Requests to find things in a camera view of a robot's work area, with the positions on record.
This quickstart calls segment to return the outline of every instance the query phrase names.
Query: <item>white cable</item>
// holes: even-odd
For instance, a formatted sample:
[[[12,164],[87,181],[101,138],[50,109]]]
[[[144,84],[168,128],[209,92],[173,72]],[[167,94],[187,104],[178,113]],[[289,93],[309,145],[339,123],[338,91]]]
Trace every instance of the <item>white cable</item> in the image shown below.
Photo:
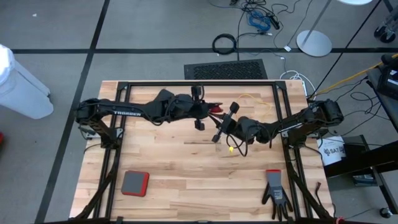
[[[305,79],[310,83],[311,87],[313,88],[313,91],[315,92],[315,94],[314,94],[315,97],[313,98],[313,99],[315,100],[316,95],[317,95],[317,93],[316,93],[316,91],[315,91],[315,86],[312,84],[312,82],[311,82],[305,75],[303,75],[303,74],[301,74],[301,73],[299,73],[298,71],[295,71],[295,70],[289,70],[289,71],[286,71],[286,72],[282,73],[282,74],[280,75],[279,79],[282,79],[282,77],[283,77],[284,75],[288,74],[289,72],[294,72],[294,73],[295,73],[294,76],[290,77],[289,79],[291,79],[291,80],[301,80],[301,81],[303,81],[302,78],[305,78]]]

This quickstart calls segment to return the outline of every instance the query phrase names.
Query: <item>wooden tabletop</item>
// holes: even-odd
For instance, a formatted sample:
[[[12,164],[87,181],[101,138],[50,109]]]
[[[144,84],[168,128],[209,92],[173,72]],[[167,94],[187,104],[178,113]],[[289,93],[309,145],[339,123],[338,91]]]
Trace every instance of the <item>wooden tabletop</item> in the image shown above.
[[[99,98],[114,100],[117,84],[118,81],[103,81]],[[286,84],[292,113],[307,107],[301,81],[287,80]],[[134,86],[130,102],[147,103],[163,88],[175,94],[190,94],[189,86],[167,86],[167,82],[165,86]],[[255,99],[243,96],[238,101],[238,116],[268,123],[277,120],[270,86],[206,86],[205,100],[223,102],[222,108],[228,111],[230,104],[245,93]],[[279,96],[280,102],[283,102],[282,95]],[[283,103],[281,107],[285,116]],[[108,116],[103,120],[109,125],[110,119]],[[266,205],[261,204],[267,184],[266,169],[282,170],[282,185],[291,200],[280,136],[273,140],[272,148],[268,144],[255,142],[249,146],[248,156],[242,157],[237,150],[232,154],[229,152],[225,135],[219,143],[212,143],[211,139],[216,133],[215,125],[210,118],[203,122],[206,129],[198,131],[194,128],[192,119],[154,126],[142,118],[127,118],[112,220],[122,216],[124,220],[148,221],[272,221],[271,201]],[[98,143],[99,140],[91,140],[87,146]],[[317,149],[313,139],[309,139],[307,145]],[[315,195],[316,184],[321,182],[320,199],[332,214],[333,207],[320,156],[306,148],[301,148],[300,151],[309,191]],[[96,192],[103,157],[104,149],[99,146],[92,147],[85,153],[71,217],[78,215]],[[150,174],[145,197],[121,193],[127,170]],[[299,189],[297,192],[301,214],[305,217],[302,194]],[[108,193],[105,192],[101,217],[104,216],[107,197]]]

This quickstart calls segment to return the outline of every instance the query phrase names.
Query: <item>white trash can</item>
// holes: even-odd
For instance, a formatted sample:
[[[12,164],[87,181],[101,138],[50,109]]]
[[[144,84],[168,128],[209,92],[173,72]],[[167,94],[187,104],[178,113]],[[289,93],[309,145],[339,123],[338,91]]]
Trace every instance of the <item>white trash can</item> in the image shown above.
[[[42,82],[15,61],[11,50],[0,44],[0,105],[40,119],[54,111],[49,94]]]

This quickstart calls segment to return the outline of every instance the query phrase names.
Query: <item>floor mat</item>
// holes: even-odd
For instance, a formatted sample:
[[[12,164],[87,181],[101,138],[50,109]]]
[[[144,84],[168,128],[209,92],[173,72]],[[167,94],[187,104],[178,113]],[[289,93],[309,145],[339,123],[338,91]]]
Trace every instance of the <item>floor mat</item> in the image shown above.
[[[268,79],[261,59],[184,65],[186,80]]]

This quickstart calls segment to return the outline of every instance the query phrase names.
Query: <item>black glove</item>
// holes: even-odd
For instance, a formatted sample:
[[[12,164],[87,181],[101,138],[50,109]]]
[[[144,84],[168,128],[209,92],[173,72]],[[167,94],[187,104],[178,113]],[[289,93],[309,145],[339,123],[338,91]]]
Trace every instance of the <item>black glove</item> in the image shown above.
[[[276,212],[278,211],[278,219],[282,221],[282,214],[287,219],[287,209],[286,205],[291,212],[293,212],[292,204],[289,201],[289,198],[286,195],[285,190],[282,187],[280,182],[280,170],[266,170],[267,174],[267,188],[264,192],[264,196],[262,196],[262,204],[265,205],[269,198],[271,198],[272,203],[274,204],[274,211],[272,212],[272,219],[275,219]]]

